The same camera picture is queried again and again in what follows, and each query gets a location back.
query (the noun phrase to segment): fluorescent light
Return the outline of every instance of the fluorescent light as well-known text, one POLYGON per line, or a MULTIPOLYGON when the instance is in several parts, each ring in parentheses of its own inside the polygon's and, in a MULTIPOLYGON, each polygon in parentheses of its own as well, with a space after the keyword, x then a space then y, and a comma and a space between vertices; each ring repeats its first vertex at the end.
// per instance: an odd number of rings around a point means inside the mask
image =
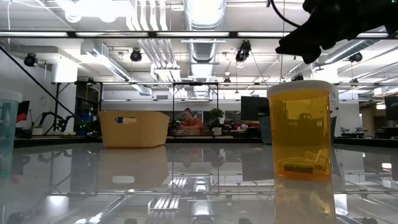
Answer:
POLYGON ((103 82, 104 85, 130 85, 128 82, 103 82))
POLYGON ((183 44, 225 44, 225 40, 181 40, 183 44))
POLYGON ((229 32, 158 32, 158 37, 228 37, 229 32))
POLYGON ((137 82, 140 85, 173 85, 172 82, 137 82))
POLYGON ((392 166, 391 166, 391 163, 386 162, 386 163, 382 163, 381 167, 383 169, 391 169, 392 166))
POLYGON ((388 33, 386 32, 365 32, 362 34, 358 34, 357 38, 383 38, 388 37, 388 33))
POLYGON ((238 37, 285 37, 290 32, 238 32, 238 37))
POLYGON ((68 37, 66 32, 0 32, 0 37, 68 37))
POLYGON ((147 32, 77 32, 78 37, 148 37, 147 32))
POLYGON ((376 105, 376 109, 384 110, 384 109, 386 109, 386 105, 376 105))

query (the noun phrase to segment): track light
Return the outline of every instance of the track light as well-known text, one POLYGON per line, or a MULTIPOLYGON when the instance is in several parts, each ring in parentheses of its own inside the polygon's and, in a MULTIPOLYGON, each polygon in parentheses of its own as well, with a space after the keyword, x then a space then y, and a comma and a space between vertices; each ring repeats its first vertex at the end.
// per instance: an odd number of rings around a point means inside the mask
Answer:
POLYGON ((36 67, 37 66, 37 58, 35 53, 29 53, 27 54, 24 64, 28 67, 36 67))

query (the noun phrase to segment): tan plastic bin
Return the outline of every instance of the tan plastic bin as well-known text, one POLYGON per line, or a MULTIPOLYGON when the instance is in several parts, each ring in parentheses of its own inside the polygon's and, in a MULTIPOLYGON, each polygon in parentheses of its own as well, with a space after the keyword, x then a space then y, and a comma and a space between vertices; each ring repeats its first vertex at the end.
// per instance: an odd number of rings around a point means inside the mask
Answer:
POLYGON ((103 143, 108 148, 163 145, 169 117, 156 111, 99 112, 103 143))

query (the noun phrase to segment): ventilation duct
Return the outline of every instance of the ventilation duct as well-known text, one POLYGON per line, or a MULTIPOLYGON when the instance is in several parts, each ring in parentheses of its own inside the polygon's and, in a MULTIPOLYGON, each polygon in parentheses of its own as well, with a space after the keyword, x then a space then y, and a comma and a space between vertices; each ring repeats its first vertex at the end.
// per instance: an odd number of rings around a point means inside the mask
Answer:
MULTIPOLYGON (((129 75, 122 66, 118 65, 117 62, 112 60, 109 57, 108 48, 102 44, 101 48, 97 47, 92 40, 84 40, 81 43, 80 53, 82 55, 91 55, 96 61, 102 65, 104 65, 109 71, 118 77, 122 78, 126 82, 138 82, 133 77, 129 75)), ((148 87, 144 87, 142 85, 132 85, 133 88, 138 90, 141 96, 152 96, 152 90, 148 87)))
MULTIPOLYGON (((184 0, 184 16, 188 30, 221 30, 225 16, 226 0, 184 0)), ((189 43, 191 72, 195 78, 209 78, 213 71, 217 43, 189 43)), ((205 96, 203 88, 197 95, 205 96)))

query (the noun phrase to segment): spotlight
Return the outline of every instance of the spotlight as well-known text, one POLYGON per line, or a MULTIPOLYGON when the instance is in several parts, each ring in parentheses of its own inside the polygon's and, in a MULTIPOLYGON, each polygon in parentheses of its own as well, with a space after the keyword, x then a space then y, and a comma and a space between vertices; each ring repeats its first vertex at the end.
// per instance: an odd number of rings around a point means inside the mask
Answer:
POLYGON ((243 40, 237 54, 236 54, 236 62, 244 62, 249 57, 249 52, 251 51, 251 44, 248 40, 243 40))
POLYGON ((356 54, 354 54, 354 55, 352 55, 352 56, 350 56, 349 58, 348 58, 348 60, 350 61, 350 62, 360 62, 360 61, 362 61, 362 54, 360 53, 360 52, 358 52, 358 53, 356 53, 356 54))
POLYGON ((141 50, 140 49, 134 49, 132 50, 132 53, 130 55, 130 59, 133 62, 140 62, 142 59, 142 55, 141 55, 141 50))
POLYGON ((304 77, 302 74, 297 74, 297 75, 292 76, 292 82, 293 81, 302 81, 302 80, 304 80, 304 77))
POLYGON ((24 64, 28 67, 36 67, 37 66, 37 58, 35 53, 27 54, 24 64))
POLYGON ((225 83, 231 83, 231 79, 230 79, 230 78, 225 78, 225 79, 224 79, 224 82, 225 82, 225 83))

